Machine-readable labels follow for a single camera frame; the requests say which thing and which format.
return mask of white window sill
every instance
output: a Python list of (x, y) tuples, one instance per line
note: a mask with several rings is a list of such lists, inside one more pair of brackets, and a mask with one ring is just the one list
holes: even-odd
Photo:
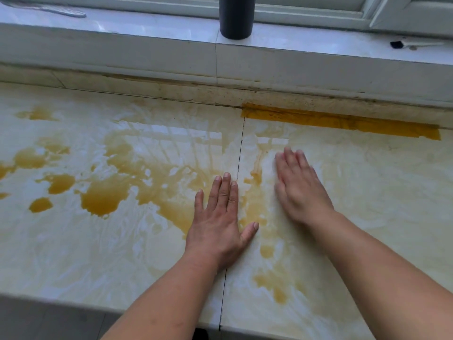
[(0, 62), (453, 107), (453, 41), (395, 50), (396, 35), (83, 9), (86, 18), (0, 4)]

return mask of glossy countertop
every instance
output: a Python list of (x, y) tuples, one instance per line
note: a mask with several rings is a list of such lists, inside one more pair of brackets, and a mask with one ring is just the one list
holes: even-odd
[(238, 108), (0, 88), (0, 293), (125, 310), (184, 252), (193, 198), (229, 171), (245, 255), (200, 324), (276, 339), (372, 339), (333, 266), (274, 195), (305, 151), (338, 211), (453, 291), (453, 133), (442, 140), (244, 119)]

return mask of person's right hand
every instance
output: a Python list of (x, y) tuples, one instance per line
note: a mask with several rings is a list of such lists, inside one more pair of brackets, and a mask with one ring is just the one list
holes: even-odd
[(311, 226), (319, 216), (334, 211), (332, 201), (303, 151), (285, 148), (275, 155), (278, 182), (275, 192), (295, 222)]

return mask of black bottle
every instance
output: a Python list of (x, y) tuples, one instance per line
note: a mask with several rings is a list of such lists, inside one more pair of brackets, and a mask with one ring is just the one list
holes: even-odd
[(252, 34), (256, 0), (219, 0), (220, 32), (228, 39), (245, 39)]

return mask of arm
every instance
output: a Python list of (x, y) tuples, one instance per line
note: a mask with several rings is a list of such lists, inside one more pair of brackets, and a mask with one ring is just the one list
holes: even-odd
[(252, 240), (257, 223), (239, 233), (238, 187), (225, 173), (216, 177), (206, 209), (203, 191), (182, 258), (146, 290), (103, 340), (190, 340), (218, 271), (232, 265)]
[(337, 213), (302, 151), (275, 160), (283, 209), (313, 234), (377, 340), (450, 339), (453, 294)]

